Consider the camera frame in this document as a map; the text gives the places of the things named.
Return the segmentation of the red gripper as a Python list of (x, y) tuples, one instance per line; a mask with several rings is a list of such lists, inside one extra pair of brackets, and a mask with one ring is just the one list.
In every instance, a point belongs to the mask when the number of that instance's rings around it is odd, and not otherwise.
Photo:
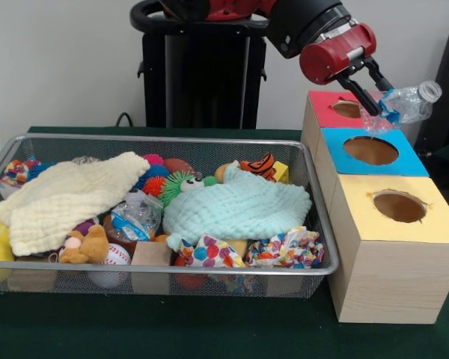
[(321, 34), (314, 43), (307, 45), (299, 56), (299, 64), (305, 77), (313, 83), (329, 83), (336, 80), (350, 91), (371, 116), (378, 116), (382, 109), (375, 99), (357, 82), (343, 74), (357, 60), (364, 60), (370, 77), (381, 92), (394, 89), (383, 76), (379, 65), (368, 58), (376, 51), (376, 36), (364, 23), (345, 23)]

